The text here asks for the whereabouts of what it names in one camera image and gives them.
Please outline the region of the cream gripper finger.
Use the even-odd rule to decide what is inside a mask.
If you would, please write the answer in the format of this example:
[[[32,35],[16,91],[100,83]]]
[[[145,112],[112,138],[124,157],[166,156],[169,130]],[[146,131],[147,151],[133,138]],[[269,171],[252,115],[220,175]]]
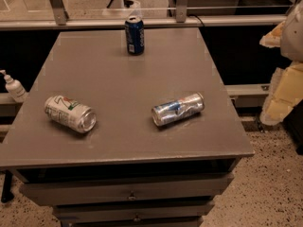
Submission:
[[[302,99],[303,63],[293,61],[286,69],[277,68],[262,106],[261,123],[274,126],[282,122]]]
[[[280,40],[284,25],[285,22],[281,22],[274,27],[270,32],[260,39],[259,44],[268,48],[280,47]]]

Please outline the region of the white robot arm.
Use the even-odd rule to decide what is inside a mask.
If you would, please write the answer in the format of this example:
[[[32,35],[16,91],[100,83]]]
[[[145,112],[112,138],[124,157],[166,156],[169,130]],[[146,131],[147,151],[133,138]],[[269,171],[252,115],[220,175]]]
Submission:
[[[286,69],[276,69],[262,106],[261,123],[274,126],[303,99],[303,1],[294,6],[285,21],[264,35],[259,44],[279,47],[281,55],[292,61]]]

